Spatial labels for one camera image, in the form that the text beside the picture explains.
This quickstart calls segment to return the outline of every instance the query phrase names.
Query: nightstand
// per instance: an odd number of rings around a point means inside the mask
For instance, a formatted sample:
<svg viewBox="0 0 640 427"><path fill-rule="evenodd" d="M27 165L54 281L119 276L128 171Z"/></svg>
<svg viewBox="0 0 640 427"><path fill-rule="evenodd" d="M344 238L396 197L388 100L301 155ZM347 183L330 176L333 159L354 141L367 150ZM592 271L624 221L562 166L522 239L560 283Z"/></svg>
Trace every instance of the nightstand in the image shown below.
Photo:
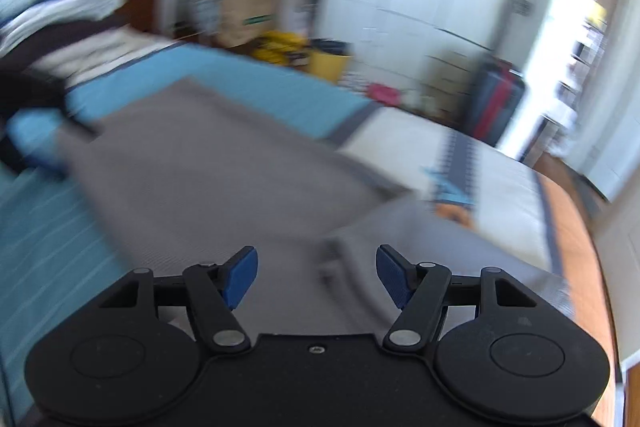
<svg viewBox="0 0 640 427"><path fill-rule="evenodd" d="M158 33L158 5L159 0L127 0L116 13L125 17L129 25L140 32Z"/></svg>

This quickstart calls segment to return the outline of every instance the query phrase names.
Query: orange bed sheet stripe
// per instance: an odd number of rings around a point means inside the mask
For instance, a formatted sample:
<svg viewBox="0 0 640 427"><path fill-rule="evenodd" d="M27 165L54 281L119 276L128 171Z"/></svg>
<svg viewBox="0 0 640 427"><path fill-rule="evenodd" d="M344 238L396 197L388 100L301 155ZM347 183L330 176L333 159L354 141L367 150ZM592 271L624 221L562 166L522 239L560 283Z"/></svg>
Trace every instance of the orange bed sheet stripe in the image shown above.
<svg viewBox="0 0 640 427"><path fill-rule="evenodd" d="M609 357L609 384L593 413L593 419L602 427L613 427L615 350L598 256L582 217L569 195L553 181L544 176L540 177L556 225L556 240L564 276L569 283L574 303L575 322L600 343Z"/></svg>

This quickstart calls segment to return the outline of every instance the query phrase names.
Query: light blue blanket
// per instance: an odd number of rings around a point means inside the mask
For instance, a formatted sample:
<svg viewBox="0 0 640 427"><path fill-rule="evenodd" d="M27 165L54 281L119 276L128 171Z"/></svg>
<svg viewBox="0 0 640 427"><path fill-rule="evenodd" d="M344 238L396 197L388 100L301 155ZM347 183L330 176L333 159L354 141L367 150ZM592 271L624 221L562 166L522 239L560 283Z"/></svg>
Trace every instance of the light blue blanket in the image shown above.
<svg viewBox="0 0 640 427"><path fill-rule="evenodd" d="M191 45L79 86L70 101L82 118L100 118L185 76L314 139L369 103L302 73ZM59 124L51 111L33 111L15 118L11 133L21 147L60 161ZM0 369L16 419L32 404L23 376L31 346L124 270L73 181L0 171ZM0 389L0 407L5 399Z"/></svg>

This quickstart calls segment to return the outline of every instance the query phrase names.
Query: yellow trash can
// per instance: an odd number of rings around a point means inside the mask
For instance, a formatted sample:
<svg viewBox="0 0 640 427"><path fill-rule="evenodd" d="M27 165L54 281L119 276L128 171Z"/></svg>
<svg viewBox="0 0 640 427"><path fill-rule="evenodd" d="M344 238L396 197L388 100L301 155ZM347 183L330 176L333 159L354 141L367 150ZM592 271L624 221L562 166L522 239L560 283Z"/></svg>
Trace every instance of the yellow trash can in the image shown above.
<svg viewBox="0 0 640 427"><path fill-rule="evenodd" d="M351 55L346 42L315 39L311 41L307 73L334 84L342 78Z"/></svg>

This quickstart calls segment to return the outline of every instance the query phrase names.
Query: red strap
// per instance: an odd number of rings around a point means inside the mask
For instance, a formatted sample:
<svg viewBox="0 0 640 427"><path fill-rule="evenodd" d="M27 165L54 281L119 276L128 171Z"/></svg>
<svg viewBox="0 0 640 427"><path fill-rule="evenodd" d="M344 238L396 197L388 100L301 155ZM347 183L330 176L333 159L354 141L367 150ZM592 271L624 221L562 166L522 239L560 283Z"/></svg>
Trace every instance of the red strap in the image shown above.
<svg viewBox="0 0 640 427"><path fill-rule="evenodd" d="M474 131L474 138L478 140L483 139L489 132L491 126L495 123L495 119L498 118L504 103L506 103L509 98L511 84L513 84L513 75L510 73L510 70L511 65L508 62L504 62L501 74L503 81L500 82L498 87L495 89L494 95L491 97L491 100L489 101L488 106Z"/></svg>

